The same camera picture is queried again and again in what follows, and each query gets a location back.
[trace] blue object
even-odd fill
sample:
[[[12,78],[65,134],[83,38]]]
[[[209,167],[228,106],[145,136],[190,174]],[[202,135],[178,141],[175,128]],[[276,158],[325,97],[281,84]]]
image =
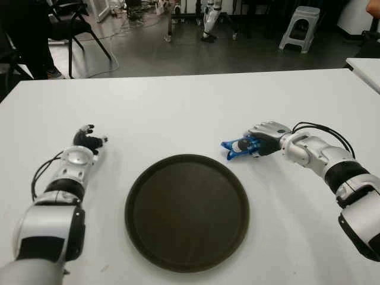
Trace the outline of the blue object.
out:
[[[254,137],[243,137],[234,141],[223,141],[221,146],[228,149],[227,160],[231,160],[236,156],[244,154],[254,154],[260,148],[260,140]]]

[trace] electrical wire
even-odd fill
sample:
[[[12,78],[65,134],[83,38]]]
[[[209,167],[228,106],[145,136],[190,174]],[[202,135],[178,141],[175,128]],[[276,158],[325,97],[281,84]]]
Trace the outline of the electrical wire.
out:
[[[53,163],[55,160],[61,159],[59,156],[63,153],[63,151],[60,151],[53,157],[52,159],[49,159],[48,161],[44,162],[35,172],[33,176],[33,180],[31,181],[31,199],[34,201],[37,198],[36,195],[36,183],[38,179],[41,177],[41,175],[46,171],[46,169],[49,168],[49,166]]]
[[[353,156],[354,159],[356,158],[355,157],[354,149],[351,146],[351,144],[346,140],[346,138],[344,136],[342,136],[341,134],[339,134],[337,131],[335,131],[335,130],[327,127],[327,126],[323,126],[323,125],[320,125],[320,124],[317,124],[317,123],[299,122],[299,123],[297,123],[293,127],[292,134],[294,134],[295,132],[299,131],[300,129],[306,129],[306,128],[320,129],[321,131],[327,132],[328,134],[332,135],[337,140],[339,140],[339,142],[342,143],[342,145],[344,146],[344,148],[348,152],[350,152],[352,154],[352,156]]]
[[[159,22],[162,21],[162,19],[165,18],[165,17],[160,17],[155,23],[153,24],[150,24],[150,25],[147,25],[147,26],[138,26],[138,27],[124,27],[125,23],[128,21],[128,18],[126,18],[124,20],[124,22],[122,23],[122,25],[120,26],[120,29],[119,31],[117,31],[116,33],[114,33],[113,35],[111,36],[108,36],[108,37],[102,37],[100,39],[110,39],[110,54],[111,56],[113,57],[115,63],[116,63],[116,67],[112,70],[107,70],[107,71],[102,71],[102,72],[98,72],[98,73],[95,73],[95,74],[92,74],[92,75],[89,75],[88,77],[86,78],[93,78],[95,76],[98,76],[98,75],[102,75],[102,74],[105,74],[105,73],[111,73],[111,72],[115,72],[116,70],[118,70],[120,68],[120,63],[118,61],[118,58],[115,56],[115,54],[113,53],[113,45],[112,45],[112,40],[114,37],[125,37],[127,35],[127,33],[129,33],[131,30],[133,29],[144,29],[144,28],[149,28],[149,27],[152,27],[152,26],[155,26],[155,25],[158,25]],[[91,40],[94,40],[94,39],[89,39],[89,40],[80,40],[80,42],[88,42],[88,41],[91,41]]]

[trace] chair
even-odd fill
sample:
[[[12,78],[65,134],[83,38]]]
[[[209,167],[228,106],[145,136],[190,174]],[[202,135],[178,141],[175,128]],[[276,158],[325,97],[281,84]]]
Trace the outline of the chair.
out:
[[[373,18],[369,31],[363,31],[363,44],[354,58],[380,58],[380,33],[378,31],[379,19]]]
[[[240,14],[243,15],[243,5],[248,5],[248,11],[247,15],[245,16],[245,30],[247,37],[251,37],[251,20],[252,17],[256,14],[257,6],[258,5],[265,5],[267,6],[265,9],[264,15],[267,16],[267,24],[265,27],[265,35],[268,35],[269,32],[269,27],[270,27],[270,11],[272,8],[272,4],[274,3],[275,0],[241,0],[240,2]],[[233,1],[233,14],[235,13],[236,9],[236,2],[237,0]]]
[[[74,14],[68,20],[62,20],[56,13],[56,9],[69,9],[72,8]],[[101,47],[102,51],[106,54],[106,56],[111,60],[111,56],[108,51],[102,45],[100,40],[94,34],[91,25],[85,21],[82,15],[88,15],[86,10],[87,4],[82,1],[72,2],[72,3],[64,3],[58,0],[54,5],[50,6],[50,13],[54,15],[58,22],[52,23],[52,34],[50,38],[52,40],[68,40],[69,41],[69,76],[72,77],[72,40],[74,40],[77,45],[84,50],[81,43],[75,37],[82,33],[90,33],[97,44]]]
[[[5,96],[11,91],[13,82],[13,72],[17,70],[24,78],[32,80],[31,76],[28,75],[18,64],[24,64],[20,54],[16,49],[14,49],[8,40],[7,34],[3,31],[0,26],[0,63],[9,64],[7,73],[5,74],[5,94],[1,96],[0,102]]]
[[[280,43],[280,49],[283,50],[285,45],[291,43],[293,45],[298,45],[302,47],[301,53],[307,53],[309,51],[310,45],[314,39],[314,31],[316,24],[319,19],[319,14],[321,10],[319,8],[313,8],[308,6],[298,6],[294,12],[290,24],[284,33],[284,36]],[[308,31],[306,33],[305,39],[294,39],[290,37],[296,23],[299,20],[306,20],[308,22]]]

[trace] person's leg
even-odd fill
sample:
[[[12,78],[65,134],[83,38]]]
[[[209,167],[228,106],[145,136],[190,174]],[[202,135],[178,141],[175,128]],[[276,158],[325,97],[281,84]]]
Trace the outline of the person's leg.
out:
[[[9,1],[2,7],[1,21],[32,73],[34,79],[47,79],[43,66],[43,39],[46,30],[41,26],[38,5],[33,1]]]
[[[55,68],[54,66],[54,60],[52,57],[52,54],[50,53],[48,39],[46,39],[46,42],[43,44],[43,50],[42,50],[42,56],[43,56],[43,62],[44,67],[46,70],[52,70]]]
[[[248,11],[247,15],[245,16],[245,30],[247,33],[247,38],[251,38],[251,22],[254,18],[257,10],[257,3],[256,0],[249,0],[248,1]]]

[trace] white wall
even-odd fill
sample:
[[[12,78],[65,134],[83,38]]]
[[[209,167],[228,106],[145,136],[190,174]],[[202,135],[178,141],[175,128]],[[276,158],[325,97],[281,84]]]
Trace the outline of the white wall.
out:
[[[362,34],[371,27],[372,16],[366,12],[369,0],[351,0],[340,15],[338,26],[348,34]]]

